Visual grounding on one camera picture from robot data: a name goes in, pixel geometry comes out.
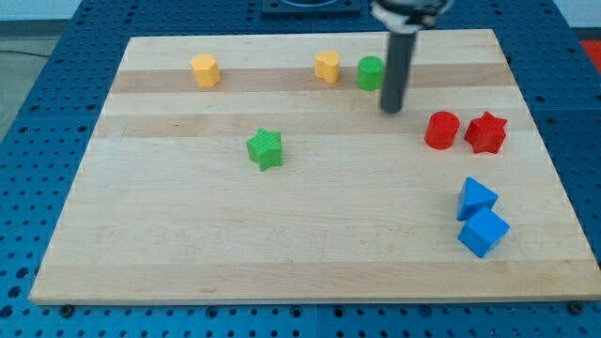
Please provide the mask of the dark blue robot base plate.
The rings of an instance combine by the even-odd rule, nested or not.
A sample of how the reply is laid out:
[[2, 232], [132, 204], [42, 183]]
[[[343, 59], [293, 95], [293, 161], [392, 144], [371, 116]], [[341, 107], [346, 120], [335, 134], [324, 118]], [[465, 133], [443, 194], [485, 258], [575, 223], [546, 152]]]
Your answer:
[[361, 0], [260, 0], [259, 8], [263, 16], [285, 15], [359, 15]]

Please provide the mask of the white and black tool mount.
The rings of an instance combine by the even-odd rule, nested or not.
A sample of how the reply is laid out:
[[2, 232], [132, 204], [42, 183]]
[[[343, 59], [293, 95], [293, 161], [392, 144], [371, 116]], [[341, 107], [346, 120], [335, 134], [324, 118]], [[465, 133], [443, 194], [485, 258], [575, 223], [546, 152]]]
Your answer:
[[454, 0], [373, 0], [371, 15], [392, 33], [416, 33], [434, 28]]

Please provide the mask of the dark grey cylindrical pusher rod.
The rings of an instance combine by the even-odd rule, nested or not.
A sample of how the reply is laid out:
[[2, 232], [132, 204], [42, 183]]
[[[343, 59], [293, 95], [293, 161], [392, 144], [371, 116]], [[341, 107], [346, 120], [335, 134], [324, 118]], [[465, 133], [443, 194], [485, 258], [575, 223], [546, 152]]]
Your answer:
[[387, 49], [380, 108], [388, 114], [402, 110], [417, 33], [391, 33]]

